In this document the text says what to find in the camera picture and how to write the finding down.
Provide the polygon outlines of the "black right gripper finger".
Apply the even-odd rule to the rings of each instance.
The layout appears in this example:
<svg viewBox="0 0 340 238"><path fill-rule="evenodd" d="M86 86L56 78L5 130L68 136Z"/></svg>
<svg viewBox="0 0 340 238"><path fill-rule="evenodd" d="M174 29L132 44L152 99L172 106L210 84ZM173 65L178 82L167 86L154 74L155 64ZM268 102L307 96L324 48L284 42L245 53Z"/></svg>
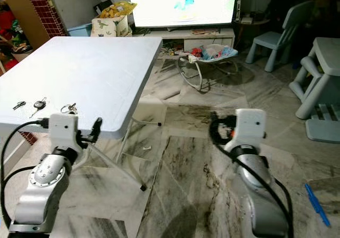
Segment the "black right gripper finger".
<svg viewBox="0 0 340 238"><path fill-rule="evenodd" d="M220 144L221 136L218 131L219 127L219 117L214 111L210 112L210 124L209 124L209 138L213 144Z"/></svg>

